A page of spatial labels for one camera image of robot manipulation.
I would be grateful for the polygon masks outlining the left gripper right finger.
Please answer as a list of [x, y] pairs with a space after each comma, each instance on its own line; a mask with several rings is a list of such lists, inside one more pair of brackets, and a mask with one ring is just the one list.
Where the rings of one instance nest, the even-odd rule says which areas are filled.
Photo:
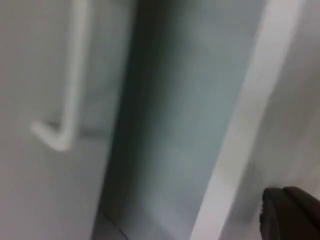
[[[320, 239], [320, 200], [312, 196], [308, 192], [296, 186], [286, 186], [283, 188], [286, 196], [297, 207], [299, 213], [302, 214], [305, 220], [304, 226], [301, 226], [301, 232], [304, 240], [319, 240]], [[315, 230], [318, 236], [307, 236], [311, 230]]]

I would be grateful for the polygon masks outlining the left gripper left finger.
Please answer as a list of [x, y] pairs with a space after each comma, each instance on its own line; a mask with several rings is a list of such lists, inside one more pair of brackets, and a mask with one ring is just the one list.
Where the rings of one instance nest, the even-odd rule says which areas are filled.
[[262, 194], [262, 208], [259, 215], [259, 230], [262, 240], [286, 240], [288, 234], [281, 226], [281, 204], [286, 197], [281, 188], [266, 188]]

